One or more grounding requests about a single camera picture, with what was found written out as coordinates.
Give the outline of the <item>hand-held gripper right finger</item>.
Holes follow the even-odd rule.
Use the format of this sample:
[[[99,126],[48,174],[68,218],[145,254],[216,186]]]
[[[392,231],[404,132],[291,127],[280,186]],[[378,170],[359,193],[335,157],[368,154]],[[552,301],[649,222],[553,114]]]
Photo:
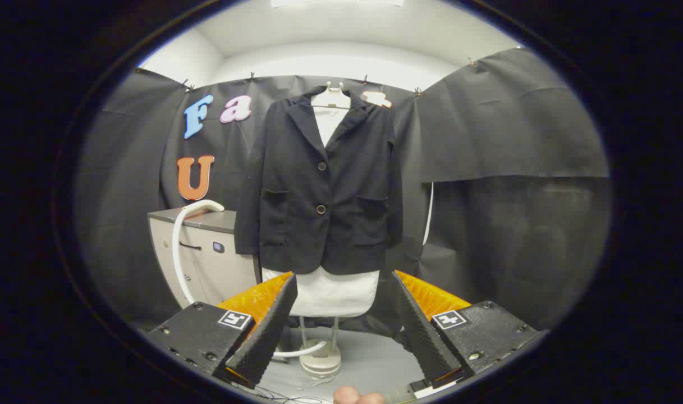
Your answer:
[[[485,373],[547,335],[496,302],[471,304],[401,271],[391,286],[411,353],[433,388]]]

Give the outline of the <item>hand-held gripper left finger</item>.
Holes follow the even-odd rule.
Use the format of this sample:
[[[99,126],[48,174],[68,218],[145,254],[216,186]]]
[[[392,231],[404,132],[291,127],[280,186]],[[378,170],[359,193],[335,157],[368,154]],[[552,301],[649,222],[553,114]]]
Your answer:
[[[272,360],[296,298],[297,278],[284,273],[217,305],[193,302],[146,337],[188,370],[253,389]]]

